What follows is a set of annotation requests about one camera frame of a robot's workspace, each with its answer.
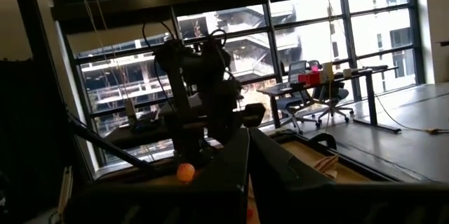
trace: desk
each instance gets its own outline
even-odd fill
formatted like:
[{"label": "desk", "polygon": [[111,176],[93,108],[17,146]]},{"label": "desk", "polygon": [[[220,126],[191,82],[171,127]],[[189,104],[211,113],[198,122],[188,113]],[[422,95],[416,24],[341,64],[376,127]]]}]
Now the desk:
[{"label": "desk", "polygon": [[[386,72],[386,71],[389,71],[389,70],[396,70],[397,68],[398,67],[389,67],[389,68],[383,69],[383,70],[360,71],[357,74],[353,74],[350,77],[343,77],[343,78],[338,78],[338,79],[334,79],[333,80],[333,83],[336,83],[336,82],[341,82],[341,81],[346,81],[346,80],[358,79],[360,77],[365,77],[365,80],[366,80],[366,92],[368,94],[368,107],[369,107],[369,112],[370,112],[370,120],[368,121],[368,120],[365,120],[365,119],[354,119],[354,122],[361,123],[361,124],[366,124],[366,125],[370,125],[370,126],[375,126],[375,127],[387,130],[387,131],[391,131],[393,133],[399,133],[401,131],[401,129],[398,129],[398,128],[394,128],[394,127],[378,124],[378,122],[377,122],[377,113],[376,113],[374,86],[373,86],[373,74],[382,73],[382,72]],[[282,95],[286,95],[286,94],[295,93],[295,92],[298,92],[298,91],[307,90],[309,88],[316,88],[316,87],[328,86],[328,85],[329,85],[329,82],[325,82],[325,83],[316,84],[316,85],[313,85],[313,86],[311,86],[311,85],[304,86],[301,89],[290,88],[288,90],[285,90],[286,84],[285,83],[280,83],[280,84],[276,84],[274,86],[271,86],[269,88],[265,88],[265,89],[257,90],[257,91],[260,92],[260,93],[263,93],[265,95],[268,95],[270,97],[270,105],[272,107],[274,127],[276,129],[278,129],[278,128],[281,127],[281,121],[279,120],[278,105],[276,104],[276,97],[279,97],[279,96],[282,96]]]}]

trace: ping pong ball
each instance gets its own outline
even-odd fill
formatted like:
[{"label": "ping pong ball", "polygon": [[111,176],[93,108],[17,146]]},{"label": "ping pong ball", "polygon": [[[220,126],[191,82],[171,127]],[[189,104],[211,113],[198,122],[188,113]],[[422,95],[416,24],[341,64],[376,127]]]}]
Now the ping pong ball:
[{"label": "ping pong ball", "polygon": [[177,168],[177,179],[182,182],[190,182],[194,179],[195,167],[191,164],[180,164]]}]

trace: black office chair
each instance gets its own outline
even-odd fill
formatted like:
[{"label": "black office chair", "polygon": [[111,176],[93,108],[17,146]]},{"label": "black office chair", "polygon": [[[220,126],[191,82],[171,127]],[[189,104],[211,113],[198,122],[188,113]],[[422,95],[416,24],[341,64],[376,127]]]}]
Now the black office chair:
[{"label": "black office chair", "polygon": [[[307,61],[301,60],[297,62],[292,62],[288,67],[288,82],[297,82],[297,76],[299,74],[305,73],[307,68]],[[284,126],[290,122],[293,122],[293,126],[300,130],[297,121],[301,122],[316,122],[313,119],[306,119],[303,117],[296,117],[295,114],[300,110],[303,110],[314,104],[314,99],[309,95],[307,91],[298,91],[292,93],[289,98],[279,98],[276,101],[278,108],[281,112],[287,114],[289,118],[284,121],[281,126]]]},{"label": "black office chair", "polygon": [[[317,60],[310,60],[309,65],[313,66],[316,65],[319,68],[322,68],[321,64]],[[344,117],[344,120],[346,122],[349,122],[349,118],[346,114],[344,114],[342,111],[346,110],[349,111],[351,115],[354,114],[354,110],[349,107],[338,107],[337,104],[344,100],[349,95],[348,90],[344,89],[344,83],[338,82],[331,84],[331,90],[329,93],[329,86],[323,86],[315,88],[313,97],[314,99],[318,100],[317,103],[322,105],[327,105],[328,108],[320,114],[318,119],[316,120],[316,126],[321,126],[321,118],[326,115],[330,114],[332,117],[335,113],[340,114]]]}]

